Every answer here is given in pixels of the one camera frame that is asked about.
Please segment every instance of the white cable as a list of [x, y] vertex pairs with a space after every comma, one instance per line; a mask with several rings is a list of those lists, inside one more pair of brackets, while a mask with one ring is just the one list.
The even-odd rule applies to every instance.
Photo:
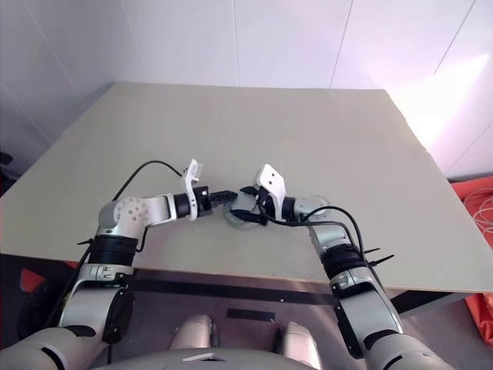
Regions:
[[[481, 195], [484, 192], [493, 193], [493, 187], [482, 187], [481, 189], [473, 191], [464, 199], [464, 206], [468, 208], [468, 202], [471, 200], [471, 198]], [[479, 230], [484, 236], [486, 236], [486, 234], [493, 234], [493, 219], [488, 219], [483, 214], [485, 212], [491, 212], [491, 215], [493, 215], [493, 207], [486, 207], [486, 205], [489, 203], [493, 204], [493, 197], [489, 197], [484, 200], [479, 206], [479, 209], [472, 215], [472, 219], [474, 220], [476, 225], [478, 225]]]

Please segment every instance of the wall tile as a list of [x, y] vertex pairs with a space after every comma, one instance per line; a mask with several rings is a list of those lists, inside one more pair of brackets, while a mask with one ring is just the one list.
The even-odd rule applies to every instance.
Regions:
[[354, 0], [333, 88], [399, 86], [431, 76], [472, 0]]
[[2, 0], [0, 80], [51, 138], [80, 116], [80, 98], [23, 3]]
[[19, 109], [10, 93], [0, 90], [0, 147], [27, 166], [50, 146], [39, 129]]
[[150, 82], [120, 0], [26, 4], [87, 105], [115, 81]]
[[229, 0], [125, 0], [154, 82], [236, 85]]
[[349, 0], [236, 0], [241, 86], [327, 88]]
[[447, 177], [493, 173], [493, 119], [489, 128], [447, 171]]
[[441, 68], [454, 68], [488, 54], [493, 58], [493, 1], [476, 0]]

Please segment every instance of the red object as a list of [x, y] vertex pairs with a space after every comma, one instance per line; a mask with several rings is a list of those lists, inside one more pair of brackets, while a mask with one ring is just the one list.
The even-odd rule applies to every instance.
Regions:
[[[453, 183], [452, 187], [459, 198], [464, 201], [465, 198], [474, 191], [485, 187], [493, 188], [493, 176], [464, 181], [461, 183]], [[492, 195], [493, 191], [490, 193], [477, 193], [477, 195], [471, 197], [466, 205], [469, 214], [472, 216], [478, 212], [481, 204]], [[489, 220], [493, 219], [492, 210], [485, 212], [485, 215]], [[484, 233], [484, 236], [490, 246], [493, 247], [493, 234]], [[493, 294], [475, 294], [471, 297], [465, 298], [465, 303], [471, 312], [472, 318], [478, 327], [481, 337], [488, 345], [493, 347]]]
[[[77, 266], [77, 262], [66, 261], [65, 263], [73, 268]], [[25, 293], [32, 293], [44, 280], [43, 276], [39, 276], [27, 268], [23, 268], [19, 279], [19, 287]]]

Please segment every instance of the floor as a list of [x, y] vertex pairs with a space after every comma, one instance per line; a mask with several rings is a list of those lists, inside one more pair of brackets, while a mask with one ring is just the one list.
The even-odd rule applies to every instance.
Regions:
[[[13, 344], [16, 315], [25, 295], [18, 289], [20, 266], [5, 262], [0, 257], [2, 288], [2, 346]], [[197, 281], [193, 274], [152, 273], [153, 278], [171, 281]], [[242, 284], [262, 288], [289, 288], [320, 291], [320, 286], [286, 281], [260, 281], [239, 277], [210, 276], [213, 284]], [[251, 321], [226, 317], [228, 308], [243, 308], [275, 313], [275, 322]], [[361, 360], [353, 360], [346, 351], [337, 329], [331, 307], [283, 302], [260, 302], [226, 298], [199, 297], [181, 294], [136, 292], [136, 309], [128, 335], [113, 349], [113, 360], [166, 349], [173, 332], [190, 315], [208, 314], [217, 322], [223, 347], [257, 348], [270, 350], [278, 325], [295, 321], [306, 326], [315, 337], [326, 370], [364, 369]], [[405, 331], [429, 345], [454, 368], [487, 370], [493, 367], [493, 350], [479, 337], [463, 301], [440, 308], [431, 308], [404, 320]], [[105, 354], [95, 362], [104, 365]]]

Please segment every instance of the black strip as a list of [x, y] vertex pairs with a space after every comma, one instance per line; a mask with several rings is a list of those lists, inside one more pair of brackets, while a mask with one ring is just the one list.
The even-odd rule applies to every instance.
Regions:
[[241, 310], [239, 308], [228, 308], [227, 318], [245, 318], [246, 320], [276, 321], [276, 314], [267, 311]]
[[136, 279], [130, 283], [130, 290], [155, 291], [173, 294], [200, 295], [247, 299], [252, 301], [286, 302], [316, 305], [335, 305], [332, 295], [308, 293], [304, 291], [285, 291], [278, 289], [247, 288], [233, 285], [184, 283], [179, 281], [162, 281], [152, 279]]
[[357, 342], [356, 335], [346, 316], [346, 312], [344, 312], [344, 309], [340, 304], [334, 308], [334, 312], [337, 317], [337, 327], [342, 335], [347, 351], [357, 360], [363, 358], [363, 351], [361, 351], [361, 347]]
[[111, 365], [113, 362], [113, 345], [108, 346], [108, 350], [106, 351], [106, 364]]
[[392, 334], [399, 334], [399, 333], [391, 329], [380, 330], [380, 331], [376, 331], [375, 333], [371, 333], [370, 335], [367, 335], [367, 337], [363, 340], [364, 346], [368, 351], [370, 351], [371, 347], [373, 347], [373, 345], [378, 339]]
[[70, 330], [76, 337], [93, 337], [96, 335], [94, 329], [86, 325], [69, 325], [65, 326], [64, 329]]
[[383, 370], [388, 370], [393, 364], [395, 364], [397, 361], [401, 360], [402, 359], [402, 356], [399, 355], [397, 356], [396, 358], [392, 358], [388, 364], [385, 365], [385, 367], [383, 368]]
[[65, 366], [63, 366], [62, 360], [54, 351], [46, 347], [41, 348], [41, 351], [51, 358], [58, 370], [65, 370]]
[[405, 291], [391, 299], [399, 314], [453, 294], [445, 291]]

